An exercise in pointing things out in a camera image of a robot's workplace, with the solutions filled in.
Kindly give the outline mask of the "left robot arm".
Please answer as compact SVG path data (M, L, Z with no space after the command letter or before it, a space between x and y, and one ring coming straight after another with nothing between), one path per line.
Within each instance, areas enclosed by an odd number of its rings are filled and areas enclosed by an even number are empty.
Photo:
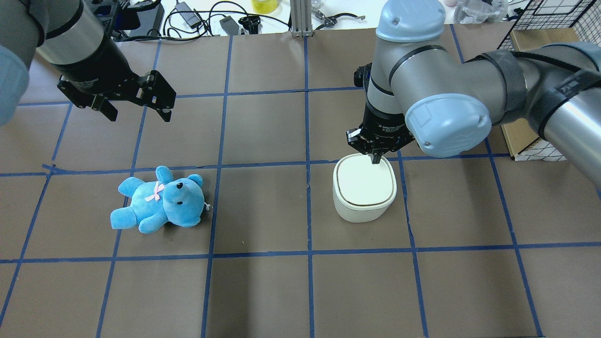
M57 88L78 108L89 107L114 122L114 101L155 110L171 120L176 92L151 70L139 76L111 33L83 0L3 0L1 2L1 113L9 123L40 55L60 73Z

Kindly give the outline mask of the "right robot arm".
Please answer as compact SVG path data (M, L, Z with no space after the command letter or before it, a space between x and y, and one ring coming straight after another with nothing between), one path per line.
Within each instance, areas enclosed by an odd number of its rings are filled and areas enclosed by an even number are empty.
M437 0L389 0L373 62L359 67L362 123L347 143L379 163L412 141L447 158L479 145L492 126L524 118L596 187L601 182L600 47L586 41L532 51L498 49L457 63L442 46Z

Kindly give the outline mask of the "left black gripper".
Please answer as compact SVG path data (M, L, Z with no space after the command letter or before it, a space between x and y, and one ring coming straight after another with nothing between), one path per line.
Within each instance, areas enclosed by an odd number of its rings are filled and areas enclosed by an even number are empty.
M118 109L111 100L126 100L155 110L166 123L171 121L174 88L157 70L144 77L136 74L109 37L86 59L56 67L61 75L58 90L79 108L90 107L115 122Z

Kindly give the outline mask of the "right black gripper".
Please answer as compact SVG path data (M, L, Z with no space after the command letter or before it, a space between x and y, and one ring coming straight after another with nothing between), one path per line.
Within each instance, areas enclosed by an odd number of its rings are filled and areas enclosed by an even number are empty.
M346 131L347 144L361 154L371 154L373 164L415 141L404 114L384 113L370 104L365 105L359 128Z

